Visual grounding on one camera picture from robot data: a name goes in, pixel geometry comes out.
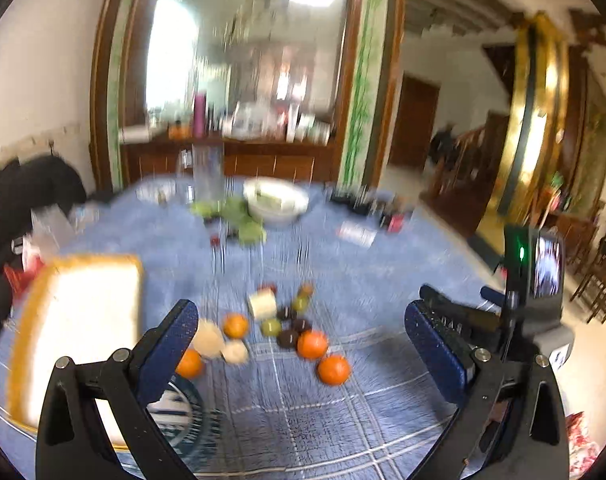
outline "doorway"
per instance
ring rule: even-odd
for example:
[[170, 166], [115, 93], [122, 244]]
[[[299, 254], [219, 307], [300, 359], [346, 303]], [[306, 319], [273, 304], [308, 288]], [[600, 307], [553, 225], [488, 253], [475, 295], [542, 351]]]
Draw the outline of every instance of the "doorway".
[[388, 163], [423, 171], [427, 160], [440, 86], [403, 76]]

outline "white round snack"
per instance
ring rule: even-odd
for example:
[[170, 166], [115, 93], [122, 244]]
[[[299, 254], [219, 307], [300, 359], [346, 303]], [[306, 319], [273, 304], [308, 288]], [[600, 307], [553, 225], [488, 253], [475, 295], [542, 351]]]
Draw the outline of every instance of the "white round snack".
[[223, 349], [223, 359], [231, 365], [242, 365], [249, 359], [247, 346], [243, 341], [230, 341]]
[[199, 319], [199, 328], [192, 338], [192, 348], [207, 359], [219, 357], [225, 340], [219, 327], [208, 319]]

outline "tangerine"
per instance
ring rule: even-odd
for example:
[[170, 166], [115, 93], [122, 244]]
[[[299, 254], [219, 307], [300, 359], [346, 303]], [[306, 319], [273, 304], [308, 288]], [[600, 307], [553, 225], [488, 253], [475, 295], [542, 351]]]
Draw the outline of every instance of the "tangerine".
[[250, 329], [250, 322], [243, 314], [227, 314], [223, 320], [223, 332], [231, 339], [242, 339]]
[[323, 332], [308, 330], [299, 336], [297, 352], [304, 359], [318, 359], [325, 355], [329, 343]]
[[176, 373], [186, 379], [193, 379], [202, 371], [203, 361], [201, 360], [201, 355], [195, 350], [188, 348], [176, 367]]
[[329, 386], [340, 386], [352, 373], [347, 359], [342, 355], [330, 355], [321, 359], [317, 367], [318, 378]]

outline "dark chocolate candy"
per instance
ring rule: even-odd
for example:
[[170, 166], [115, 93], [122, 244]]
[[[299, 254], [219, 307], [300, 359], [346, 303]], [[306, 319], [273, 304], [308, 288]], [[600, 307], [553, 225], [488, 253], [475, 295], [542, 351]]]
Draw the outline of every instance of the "dark chocolate candy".
[[279, 318], [281, 321], [285, 321], [287, 319], [296, 319], [297, 311], [294, 310], [291, 306], [285, 305], [279, 309], [279, 311], [276, 313], [276, 317]]
[[292, 330], [296, 330], [300, 334], [312, 330], [312, 324], [304, 317], [293, 320], [291, 326]]
[[296, 348], [299, 333], [296, 330], [284, 330], [276, 337], [276, 342], [281, 348]]

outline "blue tablecloth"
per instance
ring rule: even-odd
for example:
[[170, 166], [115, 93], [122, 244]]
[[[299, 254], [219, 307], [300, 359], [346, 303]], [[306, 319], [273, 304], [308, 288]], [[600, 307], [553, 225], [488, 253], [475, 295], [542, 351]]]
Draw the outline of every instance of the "blue tablecloth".
[[[195, 382], [206, 406], [226, 419], [218, 452], [199, 477], [404, 480], [455, 410], [405, 335], [405, 307], [424, 283], [458, 301], [481, 303], [484, 282], [451, 235], [416, 210], [399, 234], [379, 232], [363, 248], [337, 231], [346, 220], [374, 228], [372, 221], [326, 203], [312, 187], [311, 209], [301, 221], [268, 229], [263, 246], [227, 243], [222, 272], [220, 264], [215, 271], [209, 245], [218, 224], [205, 226], [177, 204], [141, 202], [134, 190], [102, 211], [64, 253], [138, 255], [145, 270], [141, 333], [180, 298], [221, 323], [228, 312], [247, 312], [246, 297], [259, 283], [276, 283], [277, 300], [285, 304], [302, 280], [311, 280], [317, 291], [306, 317], [353, 368], [343, 386], [325, 386], [313, 362], [281, 350], [254, 324], [249, 364], [208, 362]], [[17, 309], [0, 336], [0, 445], [33, 479], [35, 439], [7, 422], [3, 409], [19, 316]]]

